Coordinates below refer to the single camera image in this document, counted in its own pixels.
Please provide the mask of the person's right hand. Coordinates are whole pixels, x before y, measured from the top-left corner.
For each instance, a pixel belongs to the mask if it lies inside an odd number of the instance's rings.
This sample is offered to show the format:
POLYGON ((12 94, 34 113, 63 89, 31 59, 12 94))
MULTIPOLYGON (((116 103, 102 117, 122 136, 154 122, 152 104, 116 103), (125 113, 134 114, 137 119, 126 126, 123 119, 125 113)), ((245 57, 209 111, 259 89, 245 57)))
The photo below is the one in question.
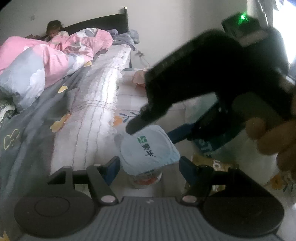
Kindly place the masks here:
POLYGON ((268 130, 262 118, 250 118, 245 130, 261 154, 277 154, 278 168, 290 171, 295 179, 295 119, 268 130))

